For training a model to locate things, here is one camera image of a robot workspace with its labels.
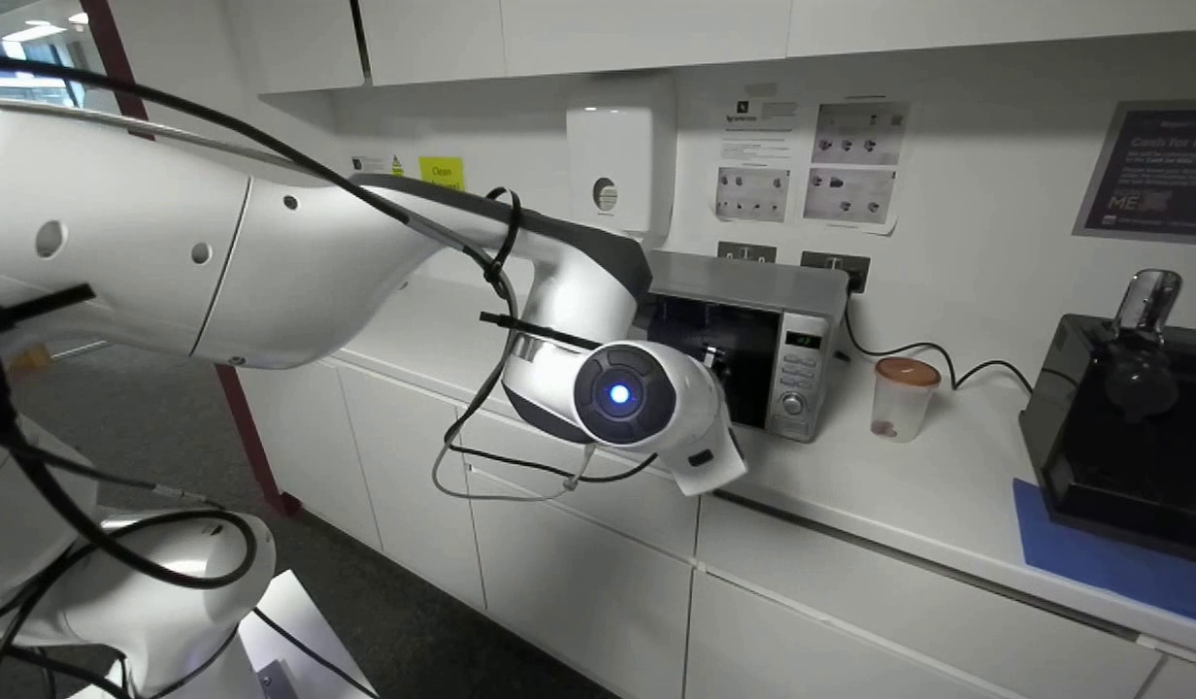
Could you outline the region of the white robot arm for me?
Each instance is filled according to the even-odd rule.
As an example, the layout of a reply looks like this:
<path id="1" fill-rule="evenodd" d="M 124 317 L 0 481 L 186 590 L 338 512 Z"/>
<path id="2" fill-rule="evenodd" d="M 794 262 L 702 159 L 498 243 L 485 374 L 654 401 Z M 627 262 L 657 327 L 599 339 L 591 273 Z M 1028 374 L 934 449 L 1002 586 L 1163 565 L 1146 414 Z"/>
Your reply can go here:
<path id="1" fill-rule="evenodd" d="M 241 616 L 276 548 L 223 506 L 108 528 L 93 470 L 17 410 L 10 354 L 86 335 L 247 370 L 357 339 L 437 253 L 485 279 L 512 257 L 494 387 L 521 419 L 643 453 L 693 498 L 747 475 L 702 359 L 628 335 L 654 268 L 637 239 L 394 176 L 347 180 L 272 148 L 249 163 L 153 119 L 0 102 L 0 656 L 107 643 L 116 699 L 258 687 Z"/>

